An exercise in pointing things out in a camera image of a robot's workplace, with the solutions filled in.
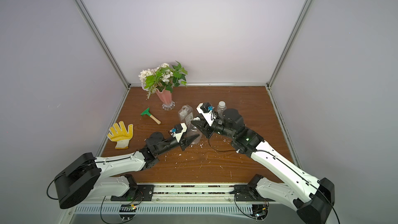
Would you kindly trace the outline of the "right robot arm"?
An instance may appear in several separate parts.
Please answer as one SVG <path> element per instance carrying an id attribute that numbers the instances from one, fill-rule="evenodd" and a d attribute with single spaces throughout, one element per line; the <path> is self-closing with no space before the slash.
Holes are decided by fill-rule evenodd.
<path id="1" fill-rule="evenodd" d="M 229 108 L 219 116 L 208 102 L 197 106 L 198 116 L 191 123 L 210 139 L 219 134 L 231 139 L 237 153 L 263 165 L 282 182 L 256 175 L 248 184 L 256 197 L 271 199 L 296 211 L 306 224 L 325 224 L 335 211 L 335 186 L 327 178 L 318 179 L 286 159 L 261 135 L 246 127 L 238 110 Z"/>

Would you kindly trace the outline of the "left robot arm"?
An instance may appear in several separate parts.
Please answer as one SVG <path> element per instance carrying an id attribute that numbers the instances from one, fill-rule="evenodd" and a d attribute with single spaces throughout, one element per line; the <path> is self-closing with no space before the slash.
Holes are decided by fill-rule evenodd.
<path id="1" fill-rule="evenodd" d="M 154 132 L 145 140 L 145 146 L 134 153 L 114 157 L 84 153 L 55 177 L 60 208 L 106 196 L 114 201 L 135 201 L 139 187 L 130 172 L 152 168 L 160 161 L 160 155 L 177 147 L 185 150 L 196 138 L 198 135 L 176 134 L 166 139 L 162 133 Z"/>

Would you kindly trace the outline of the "square clear bottle with label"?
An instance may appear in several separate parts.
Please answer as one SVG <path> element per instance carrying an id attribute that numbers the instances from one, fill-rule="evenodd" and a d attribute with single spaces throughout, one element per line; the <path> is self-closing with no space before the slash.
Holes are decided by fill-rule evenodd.
<path id="1" fill-rule="evenodd" d="M 193 120 L 193 108 L 189 105 L 184 105 L 178 112 L 181 123 L 185 123 L 187 127 L 191 125 Z"/>

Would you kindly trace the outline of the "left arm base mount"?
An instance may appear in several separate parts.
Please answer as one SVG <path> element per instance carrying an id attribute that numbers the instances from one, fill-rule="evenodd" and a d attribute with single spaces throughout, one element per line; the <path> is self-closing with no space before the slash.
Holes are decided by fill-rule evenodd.
<path id="1" fill-rule="evenodd" d="M 151 201 L 154 192 L 154 185 L 143 184 L 130 188 L 121 197 L 111 196 L 111 201 Z"/>

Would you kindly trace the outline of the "round clear bottle front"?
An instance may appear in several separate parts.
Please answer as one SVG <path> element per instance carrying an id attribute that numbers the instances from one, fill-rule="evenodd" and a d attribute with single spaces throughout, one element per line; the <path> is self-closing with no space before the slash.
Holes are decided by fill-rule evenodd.
<path id="1" fill-rule="evenodd" d="M 223 118 L 223 112 L 227 109 L 226 103 L 224 101 L 220 101 L 217 106 L 217 113 L 220 118 Z"/>

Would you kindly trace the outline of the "round clear bottle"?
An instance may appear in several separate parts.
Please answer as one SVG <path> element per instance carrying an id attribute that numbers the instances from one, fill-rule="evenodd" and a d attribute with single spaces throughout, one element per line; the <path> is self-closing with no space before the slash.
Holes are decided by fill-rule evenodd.
<path id="1" fill-rule="evenodd" d="M 201 141 L 202 133 L 197 127 L 195 127 L 193 124 L 190 124 L 188 126 L 187 138 L 192 136 L 195 136 L 195 139 L 192 141 L 191 144 L 196 145 Z"/>
<path id="2" fill-rule="evenodd" d="M 224 101 L 220 101 L 217 106 L 217 113 L 220 118 L 223 118 L 223 112 L 227 109 L 226 103 Z"/>

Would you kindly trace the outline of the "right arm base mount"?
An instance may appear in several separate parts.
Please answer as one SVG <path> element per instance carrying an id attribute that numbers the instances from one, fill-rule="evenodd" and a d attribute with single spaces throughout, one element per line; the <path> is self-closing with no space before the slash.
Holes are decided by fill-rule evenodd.
<path id="1" fill-rule="evenodd" d="M 269 198 L 261 197 L 260 194 L 256 191 L 255 187 L 250 185 L 234 185 L 234 189 L 230 192 L 231 195 L 235 196 L 236 201 L 240 202 L 265 202 L 274 200 Z"/>

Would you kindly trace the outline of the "white cap small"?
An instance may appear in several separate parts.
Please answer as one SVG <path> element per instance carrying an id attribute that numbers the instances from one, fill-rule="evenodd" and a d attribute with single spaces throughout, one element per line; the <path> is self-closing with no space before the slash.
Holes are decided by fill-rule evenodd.
<path id="1" fill-rule="evenodd" d="M 220 102 L 218 103 L 218 107 L 224 108 L 224 107 L 226 107 L 226 103 L 225 103 L 224 101 L 220 101 Z"/>

